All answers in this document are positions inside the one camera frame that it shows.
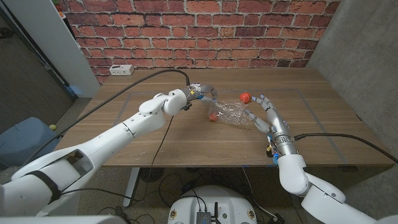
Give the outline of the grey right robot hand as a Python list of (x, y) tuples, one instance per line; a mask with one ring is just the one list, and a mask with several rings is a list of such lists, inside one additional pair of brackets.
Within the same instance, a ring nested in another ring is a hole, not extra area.
[(267, 134), (269, 146), (266, 149), (266, 155), (268, 157), (297, 155), (298, 151), (293, 143), (289, 125), (279, 114), (270, 99), (264, 95), (260, 97), (252, 96), (251, 98), (254, 102), (261, 105), (266, 112), (267, 122), (251, 111), (245, 110), (245, 114), (254, 123), (255, 127), (260, 132)]

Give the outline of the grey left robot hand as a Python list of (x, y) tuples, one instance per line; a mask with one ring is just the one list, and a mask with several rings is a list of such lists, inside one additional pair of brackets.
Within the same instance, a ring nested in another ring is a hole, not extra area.
[(218, 92), (213, 85), (203, 83), (193, 83), (183, 89), (187, 97), (184, 110), (189, 110), (193, 100), (200, 100), (203, 103), (212, 103), (217, 100)]

